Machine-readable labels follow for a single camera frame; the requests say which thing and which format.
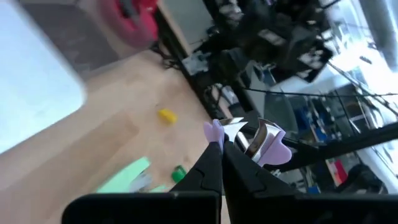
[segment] desk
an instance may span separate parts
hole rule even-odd
[[[147,156],[154,185],[198,159],[209,117],[183,76],[143,52],[86,83],[85,105],[0,155],[2,223],[59,223],[74,198],[94,192],[130,162]],[[173,126],[157,110],[178,114]]]

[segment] yellow object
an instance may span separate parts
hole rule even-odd
[[[158,114],[170,124],[174,124],[177,122],[178,117],[173,111],[170,111],[168,109],[161,109],[158,111]]]

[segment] green paper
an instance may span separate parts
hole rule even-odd
[[[132,162],[102,185],[97,193],[128,193],[130,183],[149,165],[150,161],[146,157]]]
[[[154,189],[150,190],[149,192],[151,193],[159,193],[159,192],[165,192],[168,189],[166,185],[160,185],[158,187],[155,187]]]

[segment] red object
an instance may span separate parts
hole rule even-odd
[[[138,13],[133,16],[134,19],[123,14],[119,0],[100,0],[98,3],[105,21],[125,43],[134,48],[146,49],[157,40],[157,24],[152,15],[157,0],[131,1]]]
[[[336,160],[335,167],[337,170],[338,177],[340,178],[341,183],[343,183],[344,181],[346,181],[348,175],[347,172],[344,170],[343,164],[341,163],[340,160]]]

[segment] green object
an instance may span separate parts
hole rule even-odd
[[[112,176],[105,184],[103,184],[97,193],[127,193],[129,192],[130,183],[138,177],[140,173],[146,170],[150,165],[150,161],[146,157],[142,157],[130,163],[117,174]]]
[[[187,174],[187,171],[182,166],[177,166],[174,168],[174,171],[172,172],[172,178],[175,183],[180,182],[185,175]]]
[[[155,187],[154,189],[150,190],[149,192],[151,193],[159,193],[159,192],[165,192],[168,189],[166,185],[162,184],[158,187]]]

